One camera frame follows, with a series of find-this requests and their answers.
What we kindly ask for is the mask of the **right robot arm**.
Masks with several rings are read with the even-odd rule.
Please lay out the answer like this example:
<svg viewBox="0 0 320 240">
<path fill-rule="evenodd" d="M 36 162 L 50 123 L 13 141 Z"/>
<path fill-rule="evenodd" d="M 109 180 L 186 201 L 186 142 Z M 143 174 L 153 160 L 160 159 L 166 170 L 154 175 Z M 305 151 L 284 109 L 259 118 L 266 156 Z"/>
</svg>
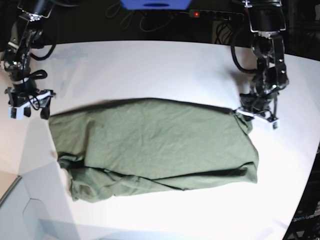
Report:
<svg viewBox="0 0 320 240">
<path fill-rule="evenodd" d="M 38 89 L 36 81 L 44 80 L 48 74 L 43 69 L 32 71 L 30 62 L 32 59 L 46 60 L 56 47 L 52 44 L 43 57 L 32 53 L 33 44 L 43 32 L 41 20 L 50 16 L 53 6 L 50 0 L 21 0 L 18 3 L 22 14 L 12 26 L 10 39 L 0 60 L 12 84 L 4 90 L 8 96 L 10 119 L 29 118 L 32 110 L 39 111 L 43 120 L 50 118 L 51 99 L 56 94 L 51 89 Z"/>
</svg>

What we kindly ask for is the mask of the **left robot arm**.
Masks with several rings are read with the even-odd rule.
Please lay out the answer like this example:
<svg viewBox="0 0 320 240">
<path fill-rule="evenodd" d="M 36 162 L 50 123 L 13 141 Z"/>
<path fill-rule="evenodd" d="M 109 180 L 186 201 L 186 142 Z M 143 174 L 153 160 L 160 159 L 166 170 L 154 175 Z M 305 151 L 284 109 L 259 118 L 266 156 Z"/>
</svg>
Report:
<svg viewBox="0 0 320 240">
<path fill-rule="evenodd" d="M 231 56 L 236 67 L 252 74 L 249 93 L 240 94 L 241 106 L 236 110 L 248 120 L 257 119 L 275 130 L 279 126 L 277 105 L 279 92 L 289 84 L 285 64 L 285 45 L 281 32 L 286 30 L 283 5 L 280 0 L 238 0 L 248 15 L 230 40 Z M 237 36 L 246 28 L 253 33 L 251 50 L 256 58 L 255 69 L 243 68 L 236 57 Z"/>
</svg>

